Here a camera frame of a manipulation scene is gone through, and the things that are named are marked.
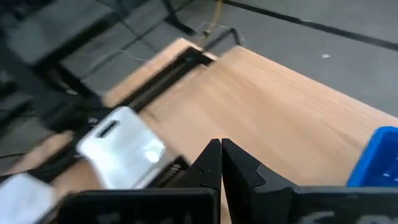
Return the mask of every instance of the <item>yellow cable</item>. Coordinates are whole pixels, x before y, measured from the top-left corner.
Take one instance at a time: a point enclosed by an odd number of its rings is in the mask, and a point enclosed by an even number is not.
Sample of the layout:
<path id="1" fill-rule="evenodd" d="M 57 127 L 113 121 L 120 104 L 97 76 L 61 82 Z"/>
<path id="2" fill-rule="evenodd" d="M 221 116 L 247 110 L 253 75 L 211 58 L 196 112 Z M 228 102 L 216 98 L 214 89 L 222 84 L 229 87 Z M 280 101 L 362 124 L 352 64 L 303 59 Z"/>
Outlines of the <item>yellow cable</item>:
<path id="1" fill-rule="evenodd" d="M 204 41 L 207 39 L 207 37 L 210 35 L 210 33 L 213 31 L 214 27 L 217 24 L 218 18 L 221 15 L 222 7 L 223 7 L 223 0 L 217 0 L 217 6 L 216 6 L 216 9 L 214 11 L 213 20 L 209 24 L 209 27 L 205 31 L 208 35 L 203 34 L 203 36 L 197 42 L 198 46 L 201 46 L 204 43 Z"/>

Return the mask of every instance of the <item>wire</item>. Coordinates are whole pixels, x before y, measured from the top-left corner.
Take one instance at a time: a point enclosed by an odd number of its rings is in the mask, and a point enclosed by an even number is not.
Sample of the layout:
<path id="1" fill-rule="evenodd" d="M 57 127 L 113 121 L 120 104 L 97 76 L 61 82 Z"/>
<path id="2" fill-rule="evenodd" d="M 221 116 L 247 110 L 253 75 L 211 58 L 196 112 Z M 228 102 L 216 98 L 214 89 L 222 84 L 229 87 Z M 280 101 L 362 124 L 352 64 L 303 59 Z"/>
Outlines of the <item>wire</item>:
<path id="1" fill-rule="evenodd" d="M 203 25 L 205 25 L 205 24 L 210 24 L 210 23 L 209 23 L 209 22 L 203 22 L 200 26 L 196 27 L 195 30 L 198 30 L 201 26 L 203 26 Z M 222 26 L 222 25 L 220 25 L 220 24 L 216 24 L 216 26 L 217 26 L 217 28 L 213 29 L 212 32 L 216 32 L 216 30 L 219 30 L 219 29 L 231 29 L 231 28 L 232 28 L 232 27 L 228 27 L 228 26 Z M 237 28 L 234 28 L 234 29 L 236 30 L 236 32 L 238 33 L 238 35 L 241 37 L 241 38 L 240 38 L 240 41 L 241 41 L 242 47 L 248 48 L 248 43 L 246 42 L 246 38 L 245 38 L 245 36 L 243 35 L 243 33 L 242 33 L 240 30 L 238 30 Z M 198 39 L 201 39 L 202 37 L 203 37 L 203 36 L 194 37 L 194 39 L 198 40 Z"/>
<path id="2" fill-rule="evenodd" d="M 101 1 L 101 0 L 94 0 L 94 1 L 96 1 L 96 2 L 98 2 L 98 3 L 100 3 L 100 4 L 102 4 L 102 5 L 104 5 L 104 6 L 108 7 L 108 8 L 110 8 L 110 9 L 114 12 L 114 14 L 115 14 L 116 17 L 118 18 L 118 20 L 123 24 L 123 26 L 124 26 L 127 30 L 129 30 L 130 33 L 132 33 L 133 35 L 135 35 L 135 36 L 137 37 L 138 40 L 140 40 L 143 44 L 145 44 L 148 48 L 150 48 L 151 50 L 153 50 L 155 53 L 159 53 L 159 50 L 158 50 L 155 46 L 153 46 L 153 45 L 150 44 L 148 41 L 146 41 L 146 39 L 145 39 L 140 33 L 138 33 L 137 31 L 135 31 L 129 24 L 127 24 L 126 21 L 124 21 L 123 17 L 118 13 L 117 10 L 113 9 L 109 4 L 107 4 L 107 3 L 105 3 L 105 2 L 103 2 L 103 1 Z"/>
<path id="3" fill-rule="evenodd" d="M 208 28 L 205 31 L 203 31 L 203 36 L 197 42 L 197 46 L 201 47 L 202 44 L 206 41 L 206 39 L 209 37 L 210 33 L 213 32 L 213 29 L 216 26 L 218 19 L 220 18 L 222 8 L 223 8 L 223 0 L 217 0 L 217 6 L 214 11 L 213 20 L 209 24 Z"/>
<path id="4" fill-rule="evenodd" d="M 139 57 L 135 57 L 132 54 L 130 54 L 130 52 L 128 52 L 127 50 L 117 50 L 115 52 L 110 52 L 104 55 L 99 56 L 94 62 L 91 62 L 87 67 L 87 72 L 85 72 L 85 75 L 82 75 L 80 77 L 80 80 L 86 80 L 87 78 L 91 77 L 93 73 L 95 73 L 96 71 L 98 71 L 104 63 L 106 63 L 108 61 L 108 59 L 112 59 L 115 55 L 117 54 L 127 54 L 129 56 L 129 58 L 134 59 L 134 60 L 138 60 L 141 62 L 147 62 L 149 60 L 147 59 L 143 59 L 143 58 L 139 58 Z"/>
<path id="5" fill-rule="evenodd" d="M 8 155 L 0 156 L 0 159 L 7 159 L 7 158 L 10 158 L 10 157 L 24 156 L 24 155 L 25 155 L 24 153 L 8 154 Z"/>

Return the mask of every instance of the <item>metal bar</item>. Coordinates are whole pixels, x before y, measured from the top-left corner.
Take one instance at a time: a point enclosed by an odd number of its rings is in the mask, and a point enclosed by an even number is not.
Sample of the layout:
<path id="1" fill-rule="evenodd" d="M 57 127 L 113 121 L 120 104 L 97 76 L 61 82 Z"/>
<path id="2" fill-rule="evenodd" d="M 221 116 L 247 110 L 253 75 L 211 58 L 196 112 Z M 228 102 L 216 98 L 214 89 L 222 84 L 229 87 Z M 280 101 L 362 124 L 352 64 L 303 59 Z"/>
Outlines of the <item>metal bar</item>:
<path id="1" fill-rule="evenodd" d="M 44 56 L 38 62 L 36 62 L 34 65 L 35 71 L 47 71 L 48 69 L 53 67 L 53 65 L 64 59 L 66 56 L 72 54 L 75 50 L 79 49 L 92 38 L 108 30 L 117 22 L 118 17 L 115 16 L 113 13 L 99 19 L 93 25 L 71 38 L 67 43 L 53 50 L 48 55 Z"/>
<path id="2" fill-rule="evenodd" d="M 18 87 L 29 95 L 41 96 L 42 93 L 48 94 L 55 91 L 46 85 L 43 79 L 39 78 L 22 59 L 11 51 L 2 39 L 0 39 L 0 67 L 10 74 L 15 79 Z"/>
<path id="3" fill-rule="evenodd" d="M 195 59 L 195 63 L 189 64 L 188 60 L 191 60 L 192 58 L 197 58 Z M 193 69 L 196 65 L 202 63 L 204 65 L 208 65 L 211 63 L 213 60 L 208 58 L 207 56 L 204 56 L 198 51 L 197 49 L 194 49 L 193 47 L 189 47 L 186 49 L 186 51 L 182 52 L 179 56 L 176 57 L 176 59 L 171 62 L 170 64 L 167 65 L 162 71 L 160 71 L 158 74 L 154 75 L 150 80 L 148 80 L 145 84 L 140 86 L 136 91 L 131 93 L 128 97 L 126 97 L 118 106 L 128 106 L 132 102 L 135 102 L 134 104 L 137 105 L 137 108 L 133 107 L 133 109 L 136 112 L 139 112 L 139 110 L 142 109 L 142 107 L 148 105 L 151 101 L 153 101 L 157 96 L 161 95 L 167 88 L 172 86 L 175 82 L 178 80 L 175 80 L 174 82 L 166 82 L 163 84 L 163 86 L 159 86 L 158 84 L 160 82 L 163 82 L 165 78 L 173 75 L 185 75 L 188 73 L 191 69 Z"/>
<path id="4" fill-rule="evenodd" d="M 235 40 L 235 44 L 236 45 L 241 45 L 241 40 L 239 39 L 239 35 L 238 32 L 236 31 L 235 28 L 230 28 L 224 32 L 222 32 L 216 39 L 212 40 L 210 43 L 208 43 L 204 48 L 203 48 L 203 52 L 207 52 L 210 49 L 212 49 L 214 46 L 216 46 L 218 43 L 220 43 L 222 40 L 224 40 L 225 38 L 227 38 L 230 34 L 233 35 L 234 40 Z"/>
<path id="5" fill-rule="evenodd" d="M 172 73 L 159 80 L 151 89 L 137 97 L 130 105 L 136 110 L 141 110 L 147 106 L 151 101 L 156 99 L 170 86 L 177 83 L 190 70 L 200 64 L 200 57 L 203 56 L 200 52 L 195 53 L 197 57 L 191 58 L 185 65 L 182 65 L 178 70 L 173 70 Z"/>
<path id="6" fill-rule="evenodd" d="M 65 68 L 60 63 L 54 66 L 54 69 L 61 75 L 63 81 L 72 89 L 75 90 L 79 95 L 84 98 L 89 97 L 99 97 L 96 93 L 94 93 L 91 89 L 89 89 L 86 85 L 84 85 L 79 78 L 74 76 L 72 72 L 70 72 L 67 68 Z"/>
<path id="7" fill-rule="evenodd" d="M 180 19 L 177 17 L 170 0 L 163 0 L 163 4 L 166 7 L 167 12 L 169 13 L 169 16 L 166 19 L 164 19 L 165 22 L 174 26 L 175 28 L 179 29 L 180 31 L 184 32 L 187 35 L 195 34 L 195 31 L 192 28 L 183 24 L 180 21 Z"/>

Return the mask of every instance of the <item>black metal frame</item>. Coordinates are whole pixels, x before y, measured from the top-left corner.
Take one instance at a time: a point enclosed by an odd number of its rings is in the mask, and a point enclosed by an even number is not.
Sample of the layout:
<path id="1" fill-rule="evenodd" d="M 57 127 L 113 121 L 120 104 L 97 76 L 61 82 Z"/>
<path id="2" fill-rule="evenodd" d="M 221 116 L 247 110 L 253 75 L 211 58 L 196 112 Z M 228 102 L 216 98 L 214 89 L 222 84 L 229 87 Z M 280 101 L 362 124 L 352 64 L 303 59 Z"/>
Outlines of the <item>black metal frame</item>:
<path id="1" fill-rule="evenodd" d="M 187 48 L 184 52 L 178 55 L 170 64 L 163 70 L 154 75 L 145 84 L 140 86 L 137 90 L 127 96 L 122 102 L 115 106 L 130 106 L 136 113 L 147 106 L 150 102 L 163 94 L 174 83 L 178 82 L 184 75 L 195 68 L 199 64 L 209 65 L 213 60 L 207 57 L 204 53 L 216 44 L 227 38 L 230 34 L 233 35 L 237 45 L 240 45 L 238 33 L 234 28 L 223 32 L 218 38 L 211 41 L 202 51 Z M 86 118 L 95 118 L 100 121 L 105 118 L 113 109 L 106 108 L 102 105 L 90 105 L 88 108 Z M 76 152 L 77 142 L 92 128 L 92 124 L 87 122 L 75 133 L 73 140 L 65 147 L 59 150 L 56 154 L 50 156 L 45 162 L 35 169 L 27 170 L 26 172 L 34 177 L 50 183 L 56 176 L 67 170 L 71 165 L 80 160 L 80 156 Z M 0 182 L 7 179 L 10 175 L 0 177 Z"/>
<path id="2" fill-rule="evenodd" d="M 97 35 L 102 34 L 110 27 L 112 27 L 115 23 L 117 23 L 121 18 L 116 12 L 108 14 L 103 18 L 95 21 L 94 24 L 89 26 L 87 29 L 83 30 L 81 33 L 76 35 L 74 38 L 70 39 L 67 43 L 62 46 L 54 49 L 52 52 L 42 57 L 39 61 L 34 62 L 32 65 L 25 65 L 26 68 L 29 68 L 32 73 L 37 74 L 41 80 L 44 80 L 47 84 L 54 89 L 60 89 L 60 85 L 54 81 L 54 79 L 49 75 L 50 70 L 55 70 L 62 77 L 62 80 L 75 92 L 86 96 L 91 95 L 92 92 L 87 89 L 84 85 L 81 85 L 80 82 L 77 82 L 78 78 L 74 76 L 67 68 L 65 68 L 60 61 L 63 60 L 68 55 L 74 53 L 77 49 L 83 46 L 87 41 L 96 37 Z"/>
<path id="3" fill-rule="evenodd" d="M 51 79 L 36 74 L 21 58 L 11 51 L 5 41 L 0 40 L 0 67 L 12 75 L 20 91 L 32 97 L 30 107 L 36 111 L 43 125 L 52 131 L 80 128 L 76 116 L 85 107 L 86 101 L 100 103 L 100 97 L 74 77 L 66 68 L 59 67 L 61 76 L 77 95 L 68 94 L 63 87 Z"/>
<path id="4" fill-rule="evenodd" d="M 180 21 L 180 19 L 175 14 L 175 10 L 170 1 L 171 0 L 163 0 L 163 4 L 166 7 L 167 12 L 169 13 L 169 16 L 167 16 L 164 21 L 187 35 L 195 34 L 195 31 L 191 27 L 186 26 Z"/>

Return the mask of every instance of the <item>wooden table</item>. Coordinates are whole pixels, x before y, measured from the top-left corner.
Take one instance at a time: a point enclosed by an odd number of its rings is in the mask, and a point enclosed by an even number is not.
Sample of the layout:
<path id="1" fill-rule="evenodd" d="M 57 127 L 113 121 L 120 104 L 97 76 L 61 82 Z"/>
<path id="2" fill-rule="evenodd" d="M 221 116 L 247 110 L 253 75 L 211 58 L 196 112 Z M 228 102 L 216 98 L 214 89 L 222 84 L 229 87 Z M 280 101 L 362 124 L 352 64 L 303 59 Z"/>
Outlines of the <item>wooden table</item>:
<path id="1" fill-rule="evenodd" d="M 191 43 L 179 39 L 110 90 L 113 106 Z M 373 131 L 398 119 L 242 47 L 191 74 L 140 117 L 194 161 L 212 138 L 230 138 L 298 185 L 344 185 Z M 31 168 L 70 139 L 54 136 L 11 171 Z M 53 181 L 61 196 L 100 187 L 81 161 Z"/>

